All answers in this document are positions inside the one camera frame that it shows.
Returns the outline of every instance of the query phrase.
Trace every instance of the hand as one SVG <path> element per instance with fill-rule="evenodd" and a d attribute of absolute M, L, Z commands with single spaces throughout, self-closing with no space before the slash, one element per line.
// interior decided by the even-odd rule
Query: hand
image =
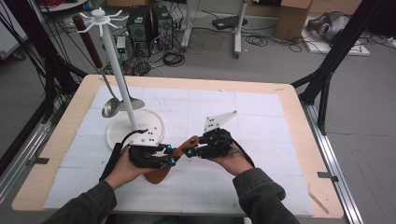
<path fill-rule="evenodd" d="M 135 167 L 134 164 L 129 160 L 128 153 L 129 151 L 125 150 L 125 152 L 120 156 L 119 161 L 117 162 L 113 171 L 105 179 L 105 181 L 113 189 L 117 189 L 122 185 L 135 180 L 139 175 L 154 171 L 154 169 L 150 168 Z"/>
<path fill-rule="evenodd" d="M 230 152 L 227 156 L 212 158 L 210 161 L 216 162 L 228 173 L 235 176 L 253 169 L 253 166 L 245 159 L 245 156 L 235 144 L 231 145 Z"/>

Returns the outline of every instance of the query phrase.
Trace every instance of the metal ladle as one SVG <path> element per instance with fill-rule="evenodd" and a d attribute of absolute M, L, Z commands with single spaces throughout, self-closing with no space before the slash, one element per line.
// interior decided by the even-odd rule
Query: metal ladle
<path fill-rule="evenodd" d="M 79 31 L 83 31 L 86 29 L 84 20 L 80 16 L 74 16 L 73 22 Z M 105 103 L 105 105 L 102 109 L 102 116 L 104 118 L 114 117 L 119 111 L 125 110 L 124 102 L 120 101 L 117 98 L 117 96 L 114 94 L 113 90 L 111 90 L 111 87 L 110 87 L 110 84 L 108 83 L 105 72 L 102 69 L 102 67 L 103 67 L 102 61 L 100 60 L 100 57 L 96 51 L 96 48 L 91 40 L 90 34 L 88 32 L 85 32 L 85 33 L 80 33 L 80 36 L 81 36 L 82 41 L 84 42 L 85 46 L 87 47 L 88 52 L 90 53 L 90 56 L 93 60 L 93 63 L 95 64 L 95 67 L 101 70 L 101 75 L 102 75 L 103 79 L 105 80 L 108 90 L 110 91 L 111 95 L 113 96 L 113 98 L 111 98 L 110 100 L 108 100 Z M 133 110 L 136 110 L 136 109 L 139 109 L 139 108 L 142 108 L 143 106 L 145 106 L 145 103 L 142 100 L 132 98 L 131 95 L 129 94 L 129 91 L 128 91 L 128 96 L 131 101 Z"/>

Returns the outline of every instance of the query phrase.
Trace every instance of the concrete floor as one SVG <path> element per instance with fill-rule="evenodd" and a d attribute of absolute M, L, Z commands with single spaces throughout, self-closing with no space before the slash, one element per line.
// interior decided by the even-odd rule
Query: concrete floor
<path fill-rule="evenodd" d="M 194 25 L 209 26 L 212 19 L 206 16 L 197 19 Z M 273 22 L 247 19 L 248 28 L 267 27 Z M 84 48 L 79 36 L 72 36 Z M 325 55 L 308 53 L 303 44 L 299 44 L 301 52 L 293 52 L 289 47 L 271 41 L 263 48 L 243 41 L 243 53 L 236 60 L 232 36 L 194 30 L 191 37 L 191 41 L 199 41 L 202 46 L 191 46 L 182 66 L 161 67 L 166 77 L 291 83 L 314 72 L 325 58 Z M 94 42 L 101 47 L 98 38 Z M 81 60 L 81 54 L 70 41 L 65 41 L 65 45 L 74 55 L 71 58 L 75 66 L 87 72 L 94 71 L 87 61 Z M 365 47 L 370 51 L 369 57 L 347 56 L 333 76 L 326 128 L 364 223 L 391 224 L 396 222 L 396 119 L 393 117 L 396 110 L 396 49 L 381 45 Z M 43 89 L 28 60 L 2 62 L 0 68 L 0 90 L 4 93 L 0 95 L 3 108 L 0 153 L 3 153 L 41 102 Z M 156 70 L 149 75 L 163 76 Z M 36 223 L 50 216 L 51 212 L 12 210 L 13 198 L 28 173 L 27 167 L 0 204 L 2 222 Z M 301 221 L 318 223 L 307 219 Z M 346 221 L 321 220 L 319 223 Z"/>

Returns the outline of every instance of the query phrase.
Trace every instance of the sleeve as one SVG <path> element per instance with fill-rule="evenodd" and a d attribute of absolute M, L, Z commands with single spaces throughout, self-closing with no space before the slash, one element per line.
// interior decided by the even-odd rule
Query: sleeve
<path fill-rule="evenodd" d="M 285 190 L 263 170 L 248 170 L 233 179 L 239 204 L 252 223 L 299 223 L 281 202 Z"/>
<path fill-rule="evenodd" d="M 113 188 L 106 181 L 101 181 L 70 200 L 43 223 L 101 223 L 116 205 Z"/>

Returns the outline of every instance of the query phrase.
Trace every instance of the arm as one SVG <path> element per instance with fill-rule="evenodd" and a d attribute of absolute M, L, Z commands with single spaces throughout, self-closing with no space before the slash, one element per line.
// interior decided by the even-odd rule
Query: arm
<path fill-rule="evenodd" d="M 153 169 L 136 168 L 123 153 L 111 174 L 99 184 L 56 211 L 45 224 L 50 223 L 101 223 L 117 205 L 114 190 Z"/>
<path fill-rule="evenodd" d="M 228 156 L 212 161 L 236 176 L 233 185 L 239 204 L 252 223 L 299 223 L 281 202 L 286 197 L 285 190 L 263 170 L 253 168 L 235 145 Z"/>

